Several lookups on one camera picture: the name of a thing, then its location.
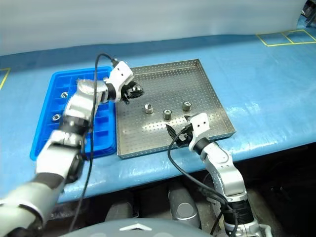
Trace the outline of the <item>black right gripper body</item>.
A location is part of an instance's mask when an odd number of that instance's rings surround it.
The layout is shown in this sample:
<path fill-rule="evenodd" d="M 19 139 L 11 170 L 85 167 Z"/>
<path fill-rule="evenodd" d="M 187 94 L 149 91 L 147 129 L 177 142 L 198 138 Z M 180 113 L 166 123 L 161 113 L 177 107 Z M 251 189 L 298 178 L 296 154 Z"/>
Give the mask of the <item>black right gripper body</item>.
<path fill-rule="evenodd" d="M 175 143 L 178 148 L 188 146 L 189 143 L 192 141 L 193 138 L 193 126 L 188 124 L 184 126 L 181 131 L 180 135 L 176 139 Z"/>

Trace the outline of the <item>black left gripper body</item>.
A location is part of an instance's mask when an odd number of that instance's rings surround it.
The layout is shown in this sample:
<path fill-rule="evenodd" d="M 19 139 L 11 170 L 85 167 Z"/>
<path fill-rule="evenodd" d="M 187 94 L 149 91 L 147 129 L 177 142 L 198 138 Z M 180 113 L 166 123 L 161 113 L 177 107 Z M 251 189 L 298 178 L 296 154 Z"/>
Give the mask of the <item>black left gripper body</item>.
<path fill-rule="evenodd" d="M 121 90 L 120 90 L 120 98 L 118 101 L 124 102 L 125 104 L 129 104 L 130 101 L 128 99 L 128 92 L 132 88 L 130 84 L 123 85 Z"/>

